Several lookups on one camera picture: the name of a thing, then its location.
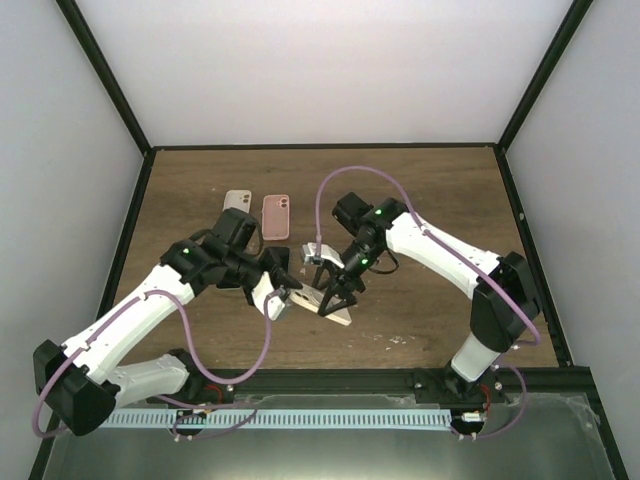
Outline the pink phone case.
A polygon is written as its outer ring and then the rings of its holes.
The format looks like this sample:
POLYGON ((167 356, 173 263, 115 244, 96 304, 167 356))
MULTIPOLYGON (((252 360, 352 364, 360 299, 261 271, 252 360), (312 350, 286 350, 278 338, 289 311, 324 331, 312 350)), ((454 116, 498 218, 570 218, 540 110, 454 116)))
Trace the pink phone case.
POLYGON ((262 203, 262 236, 267 241, 286 240, 290 233, 290 200, 285 194, 267 195, 262 203))

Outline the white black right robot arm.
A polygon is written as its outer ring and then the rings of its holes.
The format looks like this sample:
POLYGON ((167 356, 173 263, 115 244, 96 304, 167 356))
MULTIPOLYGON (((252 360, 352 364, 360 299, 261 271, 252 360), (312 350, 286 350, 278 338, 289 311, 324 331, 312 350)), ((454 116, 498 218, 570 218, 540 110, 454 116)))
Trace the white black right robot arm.
POLYGON ((332 210, 353 237, 343 252, 316 242, 302 246, 304 263, 317 267, 313 288, 322 292, 318 313, 327 317, 356 304, 362 275, 383 253, 402 255, 460 289, 471 301, 470 333, 446 364, 442 384, 458 403, 480 390, 480 378, 541 312, 527 260, 516 252, 500 256, 473 247, 412 216, 394 198, 374 206, 350 192, 332 210))

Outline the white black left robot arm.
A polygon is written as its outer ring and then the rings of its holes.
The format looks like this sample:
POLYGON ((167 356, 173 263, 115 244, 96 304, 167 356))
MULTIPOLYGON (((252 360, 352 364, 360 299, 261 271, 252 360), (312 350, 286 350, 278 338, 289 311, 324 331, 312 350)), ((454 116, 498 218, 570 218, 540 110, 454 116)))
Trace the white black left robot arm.
POLYGON ((33 432, 51 437, 39 426, 48 406, 62 427, 77 436, 103 424, 118 407, 160 397, 196 402, 204 382, 237 385, 251 378, 270 347, 272 323, 290 305, 290 294, 301 288, 283 265, 277 250, 266 247, 258 255, 246 248, 257 220, 237 208, 224 210, 216 223, 173 243, 149 275, 129 295, 82 332, 62 344, 44 341, 33 353, 38 401, 31 418, 33 432), (188 323, 183 325, 188 348, 139 364, 121 360, 147 334, 172 315, 186 313, 186 305, 211 286, 240 288, 247 303, 265 320, 261 354, 245 373, 233 378, 214 375, 198 357, 188 323))

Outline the black screen smartphone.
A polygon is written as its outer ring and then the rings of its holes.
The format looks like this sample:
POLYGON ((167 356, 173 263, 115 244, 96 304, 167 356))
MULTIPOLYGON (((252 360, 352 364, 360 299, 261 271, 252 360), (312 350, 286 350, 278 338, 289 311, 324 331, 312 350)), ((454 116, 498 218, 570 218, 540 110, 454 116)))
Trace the black screen smartphone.
POLYGON ((219 285, 217 286, 218 290, 222 290, 222 291, 236 291, 236 290, 241 290, 242 287, 240 286, 235 286, 235 285, 219 285))
POLYGON ((290 249, 284 246, 269 246, 265 248, 265 252, 270 258, 281 262, 288 262, 290 258, 290 249))

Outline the white phone case with ring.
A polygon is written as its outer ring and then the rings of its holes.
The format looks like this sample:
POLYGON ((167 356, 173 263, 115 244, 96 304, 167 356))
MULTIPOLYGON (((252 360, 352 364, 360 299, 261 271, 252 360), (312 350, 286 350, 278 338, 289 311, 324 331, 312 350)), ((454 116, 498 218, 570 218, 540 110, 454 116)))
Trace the white phone case with ring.
POLYGON ((238 209, 249 213, 252 202, 252 192, 250 190, 228 190, 223 201, 223 209, 238 209))

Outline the beige phone case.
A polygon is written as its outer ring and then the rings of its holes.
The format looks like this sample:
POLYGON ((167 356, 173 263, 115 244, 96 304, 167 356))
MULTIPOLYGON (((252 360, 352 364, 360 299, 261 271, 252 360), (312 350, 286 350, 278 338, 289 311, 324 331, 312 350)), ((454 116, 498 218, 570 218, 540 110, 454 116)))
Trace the beige phone case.
MULTIPOLYGON (((321 305, 323 304, 324 293, 309 285, 303 284, 301 289, 291 290, 290 300, 297 306, 318 315, 321 305)), ((323 317, 342 326, 350 326, 352 318, 347 308, 336 309, 335 306, 340 303, 339 298, 331 297, 325 309, 323 317)))

